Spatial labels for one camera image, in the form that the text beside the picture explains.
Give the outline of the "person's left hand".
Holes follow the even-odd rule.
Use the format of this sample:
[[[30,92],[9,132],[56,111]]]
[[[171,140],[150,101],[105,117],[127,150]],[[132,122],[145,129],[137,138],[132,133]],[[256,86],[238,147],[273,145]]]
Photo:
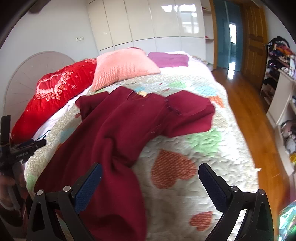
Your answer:
[[[13,178],[4,172],[1,172],[1,205],[7,210],[20,211],[21,201],[18,201],[13,187],[16,185],[20,192],[20,197],[27,195],[24,169],[16,171],[17,177]]]

